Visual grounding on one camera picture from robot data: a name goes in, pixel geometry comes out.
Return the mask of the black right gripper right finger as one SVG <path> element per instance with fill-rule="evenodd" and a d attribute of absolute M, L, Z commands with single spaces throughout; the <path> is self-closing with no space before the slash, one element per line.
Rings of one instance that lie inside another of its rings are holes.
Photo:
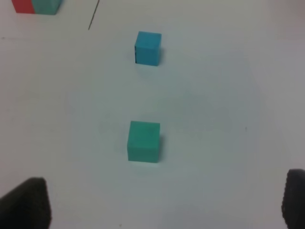
<path fill-rule="evenodd" d="M 303 169 L 288 171 L 281 210 L 288 229 L 305 228 L 305 171 Z"/>

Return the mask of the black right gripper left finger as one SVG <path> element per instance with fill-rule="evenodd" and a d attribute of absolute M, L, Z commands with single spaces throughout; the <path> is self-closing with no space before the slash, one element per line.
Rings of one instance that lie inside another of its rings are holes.
<path fill-rule="evenodd" d="M 51 204 L 47 182 L 31 177 L 0 198 L 2 229 L 48 229 Z"/>

